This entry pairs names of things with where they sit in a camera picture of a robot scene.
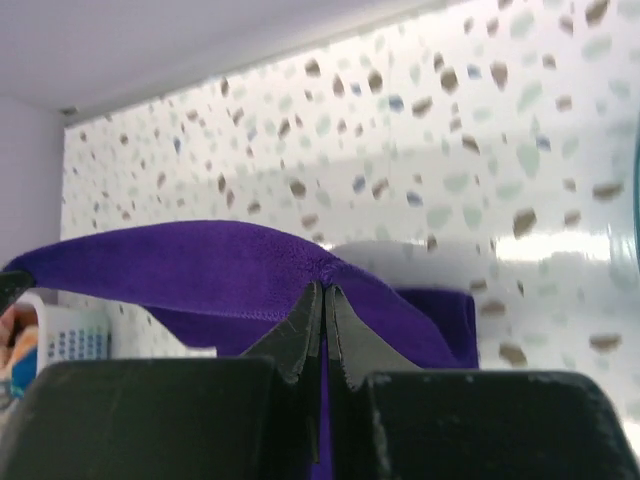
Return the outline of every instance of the terrazzo tabletop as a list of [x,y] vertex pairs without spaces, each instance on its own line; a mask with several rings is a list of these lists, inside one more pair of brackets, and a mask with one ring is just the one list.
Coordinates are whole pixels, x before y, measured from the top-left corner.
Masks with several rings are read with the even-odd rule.
[[[638,28],[639,0],[469,1],[74,126],[63,238],[236,219],[469,289],[483,368],[589,375],[640,449]],[[215,355],[106,307],[116,357]]]

